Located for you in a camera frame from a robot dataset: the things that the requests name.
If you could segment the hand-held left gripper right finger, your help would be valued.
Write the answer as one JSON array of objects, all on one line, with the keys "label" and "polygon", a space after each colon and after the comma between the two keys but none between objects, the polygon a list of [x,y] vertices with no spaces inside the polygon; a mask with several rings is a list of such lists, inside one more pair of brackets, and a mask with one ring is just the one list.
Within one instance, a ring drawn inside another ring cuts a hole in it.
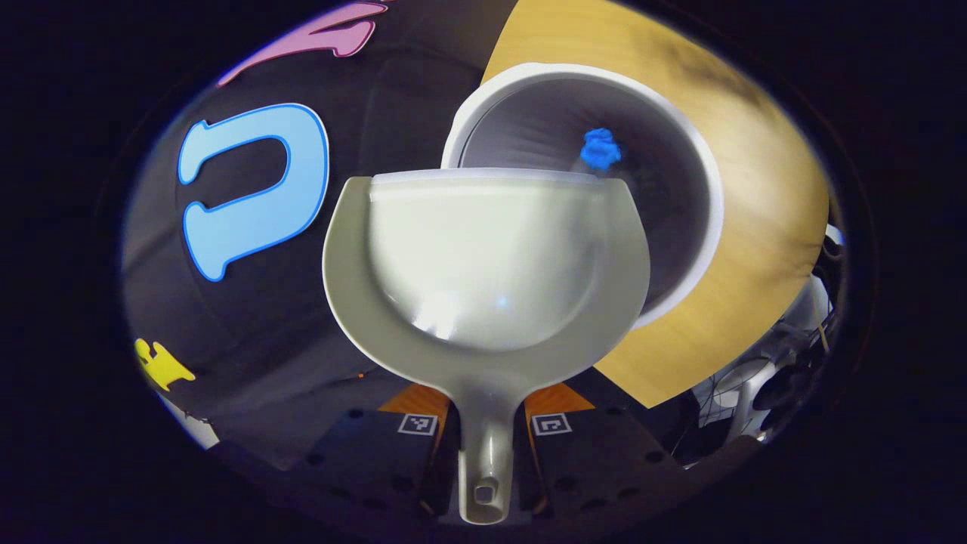
[{"label": "hand-held left gripper right finger", "polygon": [[650,516],[684,500],[672,447],[684,397],[645,407],[615,390],[554,385],[524,402],[521,508],[538,519]]}]

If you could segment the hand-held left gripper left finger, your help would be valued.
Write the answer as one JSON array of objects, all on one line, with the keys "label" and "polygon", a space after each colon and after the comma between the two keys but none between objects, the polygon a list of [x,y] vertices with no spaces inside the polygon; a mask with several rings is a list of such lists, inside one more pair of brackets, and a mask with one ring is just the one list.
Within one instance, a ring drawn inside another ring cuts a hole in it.
[{"label": "hand-held left gripper left finger", "polygon": [[443,393],[405,385],[341,414],[301,461],[301,504],[336,516],[434,519],[450,509],[459,420]]}]

